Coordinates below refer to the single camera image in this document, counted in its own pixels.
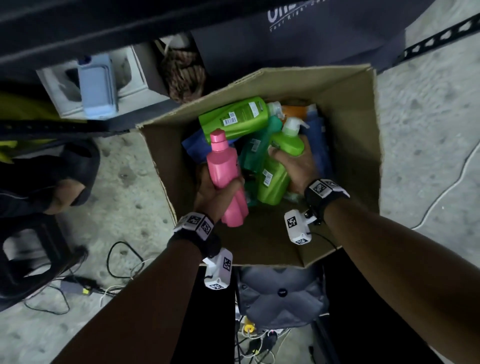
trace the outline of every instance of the pink bottle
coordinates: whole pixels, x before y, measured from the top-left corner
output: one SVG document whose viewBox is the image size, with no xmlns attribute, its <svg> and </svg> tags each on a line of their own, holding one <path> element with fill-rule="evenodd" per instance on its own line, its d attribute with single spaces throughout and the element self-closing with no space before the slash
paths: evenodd
<svg viewBox="0 0 480 364">
<path fill-rule="evenodd" d="M 240 176 L 238 156 L 235 148 L 228 146 L 225 132 L 216 129 L 210 134 L 212 151 L 207 155 L 208 171 L 216 188 L 226 187 L 231 180 Z M 231 228 L 243 224 L 248 215 L 245 191 L 240 188 L 233 197 L 230 206 L 222 216 L 222 222 Z"/>
</svg>

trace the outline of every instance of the yellow plug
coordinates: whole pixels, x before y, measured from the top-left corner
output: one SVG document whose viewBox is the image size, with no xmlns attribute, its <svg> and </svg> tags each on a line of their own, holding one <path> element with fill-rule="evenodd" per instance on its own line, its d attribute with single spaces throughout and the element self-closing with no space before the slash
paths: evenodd
<svg viewBox="0 0 480 364">
<path fill-rule="evenodd" d="M 245 331 L 247 334 L 251 334 L 255 331 L 255 324 L 250 321 L 246 316 L 244 318 L 243 331 Z"/>
</svg>

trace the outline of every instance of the pink bottle cap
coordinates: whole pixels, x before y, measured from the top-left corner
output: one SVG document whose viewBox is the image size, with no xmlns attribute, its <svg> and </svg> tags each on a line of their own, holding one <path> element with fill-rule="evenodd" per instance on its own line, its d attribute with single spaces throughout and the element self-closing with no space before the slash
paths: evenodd
<svg viewBox="0 0 480 364">
<path fill-rule="evenodd" d="M 228 148 L 228 140 L 222 129 L 212 131 L 210 133 L 210 139 L 212 141 L 212 150 L 214 152 L 219 152 Z"/>
</svg>

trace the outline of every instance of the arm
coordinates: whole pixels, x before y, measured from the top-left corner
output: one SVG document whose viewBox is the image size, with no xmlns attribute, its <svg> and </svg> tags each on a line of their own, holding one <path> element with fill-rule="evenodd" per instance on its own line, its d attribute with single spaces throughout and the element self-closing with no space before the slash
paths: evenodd
<svg viewBox="0 0 480 364">
<path fill-rule="evenodd" d="M 216 191 L 201 171 L 194 210 L 217 222 L 229 206 L 240 180 Z M 200 250 L 187 240 L 169 244 L 155 261 L 131 281 L 70 341 L 53 363 L 170 363 L 187 311 Z"/>
<path fill-rule="evenodd" d="M 300 193 L 318 177 L 304 142 L 305 153 L 297 158 L 269 150 Z M 427 343 L 456 364 L 480 361 L 478 268 L 351 200 L 332 202 L 324 219 L 367 281 Z"/>
</svg>

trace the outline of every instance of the white box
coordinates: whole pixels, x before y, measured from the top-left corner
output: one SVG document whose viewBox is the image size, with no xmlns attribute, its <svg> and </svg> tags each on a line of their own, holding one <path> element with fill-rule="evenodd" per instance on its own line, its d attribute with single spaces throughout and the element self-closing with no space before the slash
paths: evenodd
<svg viewBox="0 0 480 364">
<path fill-rule="evenodd" d="M 119 111 L 115 116 L 167 100 L 168 92 L 156 69 L 156 58 L 147 43 L 109 52 L 118 91 Z M 87 119 L 80 89 L 65 71 L 76 68 L 77 60 L 37 70 L 57 112 L 63 119 Z"/>
</svg>

